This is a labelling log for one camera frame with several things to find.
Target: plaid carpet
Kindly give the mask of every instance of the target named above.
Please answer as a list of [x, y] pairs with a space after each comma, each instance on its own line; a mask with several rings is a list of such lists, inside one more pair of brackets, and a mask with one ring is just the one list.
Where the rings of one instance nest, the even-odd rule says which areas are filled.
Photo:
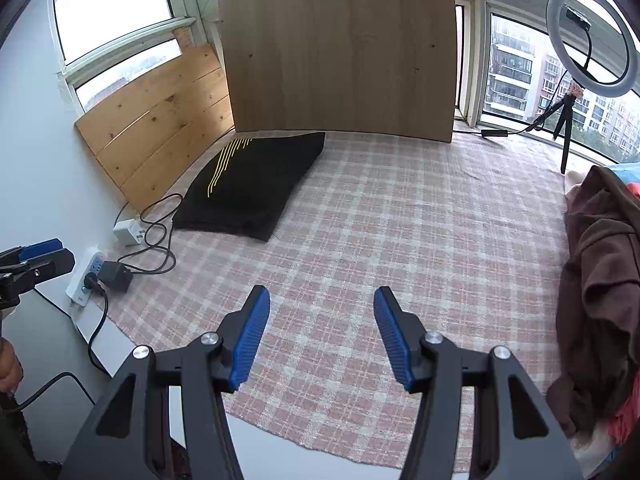
[[[184, 192], [221, 148], [172, 191]], [[328, 133], [267, 244], [176, 231], [177, 267], [134, 279], [109, 315], [160, 351], [215, 329], [254, 283], [265, 285], [271, 316], [227, 411], [301, 446], [401, 467], [419, 398], [394, 381], [375, 289], [389, 285], [404, 309], [459, 346], [506, 344], [546, 390], [559, 373], [554, 320], [567, 256], [558, 160], [559, 150], [521, 136], [454, 134], [443, 144]], [[146, 254], [137, 263], [159, 261]], [[467, 391], [457, 471], [468, 467], [472, 411]]]

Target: brown jacket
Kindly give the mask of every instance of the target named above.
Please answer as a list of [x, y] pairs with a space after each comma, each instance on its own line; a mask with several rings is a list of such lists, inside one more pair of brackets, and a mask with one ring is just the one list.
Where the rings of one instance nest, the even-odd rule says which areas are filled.
[[625, 402], [640, 357], [640, 200], [594, 166], [568, 205], [556, 330], [562, 375], [546, 400], [567, 436]]

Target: black cushion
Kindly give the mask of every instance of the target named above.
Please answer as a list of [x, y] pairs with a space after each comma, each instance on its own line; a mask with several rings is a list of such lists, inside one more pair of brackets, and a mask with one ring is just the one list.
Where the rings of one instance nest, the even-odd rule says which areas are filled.
[[295, 185], [324, 146], [324, 132], [235, 139], [194, 179], [174, 228], [268, 241]]

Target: human hand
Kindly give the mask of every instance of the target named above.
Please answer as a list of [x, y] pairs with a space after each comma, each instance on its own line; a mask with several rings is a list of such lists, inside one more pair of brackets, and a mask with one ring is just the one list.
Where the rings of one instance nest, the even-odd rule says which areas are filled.
[[22, 366], [15, 356], [14, 346], [0, 338], [0, 392], [15, 393], [22, 376]]

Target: yellow stripe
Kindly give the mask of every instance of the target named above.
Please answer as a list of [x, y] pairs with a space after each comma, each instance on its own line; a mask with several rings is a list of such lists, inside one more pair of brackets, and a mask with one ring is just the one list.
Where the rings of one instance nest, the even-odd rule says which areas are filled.
[[226, 171], [226, 167], [229, 165], [229, 160], [231, 160], [231, 157], [234, 156], [234, 153], [236, 152], [236, 147], [238, 146], [239, 142], [236, 140], [235, 144], [233, 146], [233, 149], [231, 151], [231, 155], [228, 156], [225, 160], [225, 165], [222, 168], [222, 171], [220, 171], [220, 174], [216, 177], [215, 181], [213, 182], [213, 187], [216, 187], [216, 184], [218, 183], [218, 179], [220, 178], [220, 176]]
[[240, 148], [247, 147], [250, 142], [251, 139], [235, 139], [228, 143], [228, 145], [225, 146], [225, 149], [220, 152], [216, 171], [214, 171], [213, 176], [211, 177], [211, 182], [209, 182], [209, 187], [207, 188], [208, 198], [211, 196], [213, 188], [218, 184], [220, 176], [222, 176], [222, 174], [225, 172], [226, 168], [229, 165], [229, 161], [233, 158], [236, 151]]
[[222, 164], [220, 164], [220, 170], [218, 171], [218, 173], [215, 175], [214, 179], [213, 179], [213, 186], [211, 189], [213, 189], [214, 187], [216, 187], [216, 183], [218, 182], [218, 179], [220, 178], [220, 175], [222, 175], [222, 173], [226, 170], [226, 165], [229, 162], [229, 159], [231, 158], [232, 153], [234, 152], [234, 146], [236, 144], [236, 140], [232, 140], [228, 145], [227, 145], [227, 150], [225, 153], [225, 158], [222, 160]]
[[216, 164], [216, 171], [213, 172], [213, 176], [211, 177], [211, 182], [209, 182], [209, 187], [207, 188], [207, 197], [213, 191], [213, 181], [216, 179], [216, 175], [218, 174], [219, 168], [222, 167], [222, 160], [225, 158], [225, 155], [228, 149], [229, 149], [229, 144], [226, 145], [220, 152], [220, 156], [218, 157], [218, 163]]

